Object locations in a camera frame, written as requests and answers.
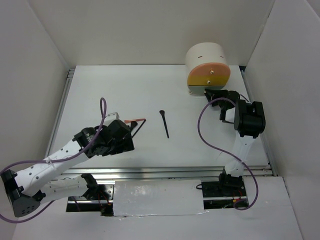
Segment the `round cream drawer organizer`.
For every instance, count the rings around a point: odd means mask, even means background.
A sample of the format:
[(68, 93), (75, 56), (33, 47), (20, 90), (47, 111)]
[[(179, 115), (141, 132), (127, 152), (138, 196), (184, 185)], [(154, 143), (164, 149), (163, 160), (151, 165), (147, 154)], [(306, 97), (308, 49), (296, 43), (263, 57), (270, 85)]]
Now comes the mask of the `round cream drawer organizer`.
[(231, 75), (223, 48), (214, 42), (192, 46), (185, 55), (185, 66), (186, 84), (192, 95), (202, 95), (206, 89), (221, 90)]

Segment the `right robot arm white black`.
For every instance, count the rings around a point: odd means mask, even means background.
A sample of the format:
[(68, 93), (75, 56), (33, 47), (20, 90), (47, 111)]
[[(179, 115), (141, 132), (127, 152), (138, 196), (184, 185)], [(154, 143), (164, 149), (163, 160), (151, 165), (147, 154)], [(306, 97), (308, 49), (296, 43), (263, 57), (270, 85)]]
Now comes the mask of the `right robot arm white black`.
[(247, 156), (252, 144), (263, 133), (266, 119), (263, 104), (252, 103), (241, 98), (234, 90), (205, 89), (204, 95), (212, 107), (220, 108), (219, 120), (232, 124), (235, 141), (231, 151), (231, 160), (224, 166), (218, 178), (218, 192), (223, 196), (240, 190), (243, 183)]

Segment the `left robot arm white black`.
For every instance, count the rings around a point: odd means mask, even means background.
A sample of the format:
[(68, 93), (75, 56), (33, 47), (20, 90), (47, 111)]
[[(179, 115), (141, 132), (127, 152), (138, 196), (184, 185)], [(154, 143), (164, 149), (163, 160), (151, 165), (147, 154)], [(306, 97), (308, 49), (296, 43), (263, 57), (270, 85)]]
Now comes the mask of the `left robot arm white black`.
[(100, 194), (105, 196), (105, 188), (98, 185), (90, 173), (82, 173), (74, 178), (59, 179), (58, 176), (95, 156), (104, 157), (134, 150), (132, 130), (135, 125), (135, 122), (127, 125), (115, 119), (102, 127), (86, 127), (42, 163), (17, 172), (5, 170), (1, 179), (14, 216), (25, 217), (44, 203), (66, 197), (94, 200)]

